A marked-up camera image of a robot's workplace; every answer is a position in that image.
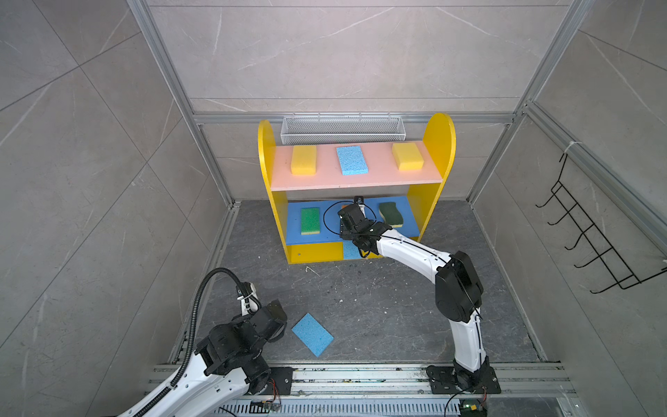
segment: blue sponge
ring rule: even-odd
[[[315,356],[319,355],[333,342],[334,337],[327,332],[320,323],[310,315],[306,314],[292,328],[292,332],[310,349]]]
[[[364,159],[362,149],[358,146],[337,147],[338,161],[343,175],[357,175],[368,173],[368,166]]]
[[[344,260],[350,260],[350,259],[361,259],[362,256],[359,255],[359,249],[352,243],[351,240],[344,240],[343,241],[343,259]]]

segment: white wire basket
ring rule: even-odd
[[[400,116],[290,116],[280,129],[283,145],[390,142],[406,140]]]

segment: gray tile wall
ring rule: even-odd
[[[273,134],[280,142],[280,124],[274,123]],[[452,172],[442,191],[441,199],[465,199],[477,179],[486,158],[500,137],[502,123],[459,123],[456,125],[456,158]],[[406,123],[406,138],[421,139],[426,124]],[[217,157],[232,195],[237,199],[266,199],[264,180],[257,157],[257,125],[227,123],[203,125],[204,134]],[[353,190],[322,190],[288,194],[290,199],[349,197]],[[364,195],[401,195],[407,187],[355,189]]]
[[[197,111],[513,111],[569,2],[151,4]]]
[[[579,235],[574,222],[548,225],[564,214],[555,200],[536,207],[550,196],[561,154],[538,127],[525,122],[475,211],[547,359],[565,364],[589,413],[662,416],[667,276],[628,290],[590,293],[613,283],[608,271],[600,260],[575,268],[595,256],[592,248],[582,240],[566,250]],[[640,278],[664,267],[664,255],[571,161],[562,182]],[[574,204],[559,196],[568,207]],[[596,232],[588,235],[600,239]],[[617,275],[626,276],[618,262],[605,259]]]
[[[667,216],[667,3],[597,0],[538,102]]]
[[[667,7],[664,1],[597,0],[538,103],[637,193],[667,214]],[[561,360],[594,416],[665,416],[667,276],[627,290],[553,201],[561,151],[532,122],[513,138],[475,204],[501,264],[547,357]],[[563,180],[639,278],[665,266],[665,254],[568,162]],[[574,205],[573,201],[564,204]],[[578,208],[573,212],[582,218]],[[582,219],[584,227],[590,222]],[[600,242],[598,232],[590,238]],[[598,246],[600,250],[606,245]],[[629,272],[613,256],[612,271]]]
[[[124,0],[0,16],[0,414],[116,415],[225,208]]]

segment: black mounting plate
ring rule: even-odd
[[[434,366],[426,368],[428,382],[431,384],[433,394],[456,394],[460,389],[456,386],[453,366]],[[487,394],[500,394],[500,384],[496,377],[496,371],[489,367],[488,372],[482,376],[482,381],[474,390],[466,390],[470,394],[483,394],[486,388]]]
[[[289,395],[291,393],[292,374],[294,368],[271,368],[271,376],[275,381],[278,394]]]

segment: shelf side panel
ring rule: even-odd
[[[275,136],[271,123],[263,120],[259,123],[257,129],[257,150],[259,153],[259,165],[261,166],[261,176],[264,178],[264,186],[269,196],[271,209],[275,218],[275,224],[278,227],[280,241],[283,244],[283,250],[287,261],[289,262],[289,253],[285,244],[287,235],[287,192],[271,191],[271,177],[273,175],[273,163],[275,161]]]
[[[288,246],[287,260],[291,264],[342,261],[343,242]]]
[[[420,229],[418,242],[422,240],[426,226],[431,219],[433,210],[436,208],[442,188],[445,186],[454,164],[456,131],[454,130],[454,122],[449,115],[436,113],[431,117],[424,133],[424,145],[442,176],[442,182],[411,185],[408,190],[408,201]]]

